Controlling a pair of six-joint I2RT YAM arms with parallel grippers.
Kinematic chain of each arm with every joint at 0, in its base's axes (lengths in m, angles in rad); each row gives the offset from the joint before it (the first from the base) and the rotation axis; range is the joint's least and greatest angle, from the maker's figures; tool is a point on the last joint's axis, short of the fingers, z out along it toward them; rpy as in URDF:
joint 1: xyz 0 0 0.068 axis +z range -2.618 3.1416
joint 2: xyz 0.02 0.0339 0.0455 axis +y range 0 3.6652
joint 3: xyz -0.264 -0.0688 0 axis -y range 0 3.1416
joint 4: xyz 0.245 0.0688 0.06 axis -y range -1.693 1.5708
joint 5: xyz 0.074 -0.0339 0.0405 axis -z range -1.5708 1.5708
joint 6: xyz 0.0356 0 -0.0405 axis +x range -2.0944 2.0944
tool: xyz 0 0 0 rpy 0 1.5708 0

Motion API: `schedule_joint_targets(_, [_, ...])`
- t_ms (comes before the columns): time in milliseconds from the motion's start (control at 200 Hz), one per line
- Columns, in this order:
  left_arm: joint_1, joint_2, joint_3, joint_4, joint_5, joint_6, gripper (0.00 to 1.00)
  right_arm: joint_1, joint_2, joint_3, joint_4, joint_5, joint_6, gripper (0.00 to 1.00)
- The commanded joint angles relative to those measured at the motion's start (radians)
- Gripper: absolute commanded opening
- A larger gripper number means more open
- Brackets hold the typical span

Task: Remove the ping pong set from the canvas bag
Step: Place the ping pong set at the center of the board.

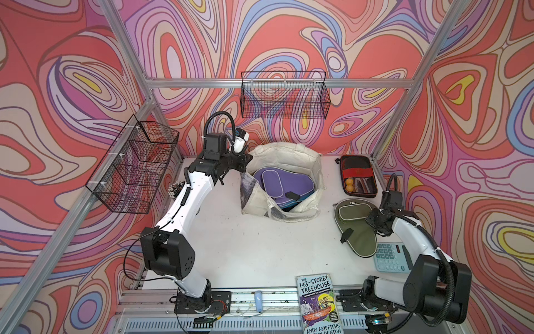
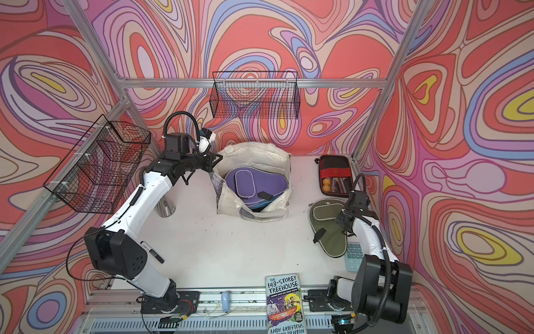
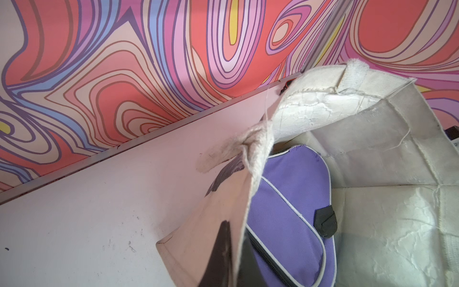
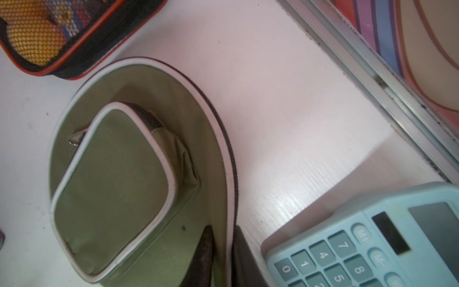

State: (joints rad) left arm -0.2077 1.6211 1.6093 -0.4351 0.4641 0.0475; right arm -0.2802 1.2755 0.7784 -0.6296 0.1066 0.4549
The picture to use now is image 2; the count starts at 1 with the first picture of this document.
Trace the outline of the red black ping pong case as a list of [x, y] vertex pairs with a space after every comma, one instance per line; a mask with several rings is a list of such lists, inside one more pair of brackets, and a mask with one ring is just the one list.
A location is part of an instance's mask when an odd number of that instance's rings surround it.
[[354, 188], [353, 171], [348, 157], [321, 155], [315, 159], [321, 193], [326, 196], [348, 198]]

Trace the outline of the green paddle case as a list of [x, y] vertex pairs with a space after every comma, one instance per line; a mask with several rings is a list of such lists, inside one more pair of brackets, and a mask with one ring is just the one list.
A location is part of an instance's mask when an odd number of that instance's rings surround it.
[[332, 258], [342, 257], [347, 250], [347, 236], [336, 222], [345, 202], [336, 198], [317, 200], [310, 206], [308, 218], [314, 233], [313, 243]]

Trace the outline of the purple paddle case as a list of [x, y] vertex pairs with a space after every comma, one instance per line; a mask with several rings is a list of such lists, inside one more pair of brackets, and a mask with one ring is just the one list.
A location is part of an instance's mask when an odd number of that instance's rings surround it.
[[285, 176], [239, 167], [225, 176], [228, 187], [252, 210], [260, 210], [280, 197], [288, 188]]

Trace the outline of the cream canvas tote bag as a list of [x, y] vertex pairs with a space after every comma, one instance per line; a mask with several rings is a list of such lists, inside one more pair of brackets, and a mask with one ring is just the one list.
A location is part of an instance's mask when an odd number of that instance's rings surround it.
[[256, 223], [289, 215], [291, 155], [271, 143], [247, 142], [221, 150], [210, 172], [218, 214]]

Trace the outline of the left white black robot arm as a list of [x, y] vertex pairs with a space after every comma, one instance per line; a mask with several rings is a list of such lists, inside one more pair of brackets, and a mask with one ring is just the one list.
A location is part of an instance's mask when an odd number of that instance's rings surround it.
[[186, 111], [168, 116], [162, 137], [164, 151], [146, 168], [135, 192], [102, 227], [89, 228], [83, 241], [96, 270], [122, 278], [158, 311], [171, 313], [180, 302], [176, 284], [149, 263], [150, 256], [162, 258], [142, 245], [139, 233], [150, 212], [178, 181], [187, 185], [196, 171], [212, 172], [222, 156], [211, 150], [216, 135], [200, 128]]

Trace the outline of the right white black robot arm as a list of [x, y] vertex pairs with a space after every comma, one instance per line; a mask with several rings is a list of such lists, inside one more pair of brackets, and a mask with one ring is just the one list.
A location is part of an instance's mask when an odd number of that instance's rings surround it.
[[407, 317], [413, 271], [390, 248], [378, 217], [369, 209], [366, 185], [357, 189], [360, 180], [364, 180], [361, 173], [335, 221], [346, 236], [357, 238], [363, 259], [354, 279], [336, 276], [330, 281], [327, 296], [335, 306], [349, 305], [355, 314], [365, 315], [365, 327], [380, 320], [402, 324]]

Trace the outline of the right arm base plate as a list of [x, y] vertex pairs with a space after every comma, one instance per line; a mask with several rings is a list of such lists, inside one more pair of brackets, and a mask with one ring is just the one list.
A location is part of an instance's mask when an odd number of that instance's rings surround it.
[[352, 310], [349, 302], [329, 296], [326, 289], [310, 289], [304, 300], [308, 302], [310, 311], [313, 313], [350, 312]]

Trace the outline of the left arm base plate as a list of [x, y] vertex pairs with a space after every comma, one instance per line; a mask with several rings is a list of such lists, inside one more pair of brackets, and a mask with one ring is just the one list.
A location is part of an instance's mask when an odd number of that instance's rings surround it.
[[140, 312], [143, 315], [191, 315], [196, 313], [199, 291], [177, 291], [175, 296], [156, 298], [143, 295]]

